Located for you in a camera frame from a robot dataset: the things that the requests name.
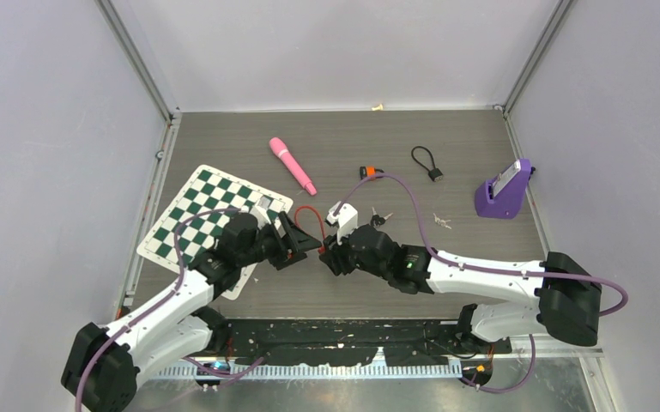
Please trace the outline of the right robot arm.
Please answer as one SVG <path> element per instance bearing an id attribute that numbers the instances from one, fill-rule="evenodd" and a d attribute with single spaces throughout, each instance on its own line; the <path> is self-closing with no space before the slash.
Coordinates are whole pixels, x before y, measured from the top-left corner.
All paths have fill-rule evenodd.
<path id="1" fill-rule="evenodd" d="M 494 305 L 463 306 L 453 342 L 477 352 L 510 336 L 546 333 L 571 345 L 592 347 L 598 341 L 602 287 L 587 278 L 559 278 L 553 270 L 575 269 L 564 253 L 522 263 L 466 258 L 421 245 L 400 245 L 370 225 L 338 239 L 324 239 L 321 261 L 336 275 L 361 270 L 406 294 L 473 294 L 495 299 Z"/>

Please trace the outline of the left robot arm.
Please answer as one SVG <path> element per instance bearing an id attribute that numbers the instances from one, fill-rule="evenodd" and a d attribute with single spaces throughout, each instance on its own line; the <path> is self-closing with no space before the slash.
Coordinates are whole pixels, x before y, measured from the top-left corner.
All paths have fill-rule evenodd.
<path id="1" fill-rule="evenodd" d="M 77 411 L 122 411 L 157 372 L 187 355 L 221 354 L 227 322 L 209 303 L 239 282 L 244 268 L 269 262 L 281 270 L 321 247 L 281 212 L 274 221 L 259 207 L 228 209 L 214 244 L 186 262 L 179 275 L 147 303 L 110 324 L 78 330 L 61 377 Z"/>

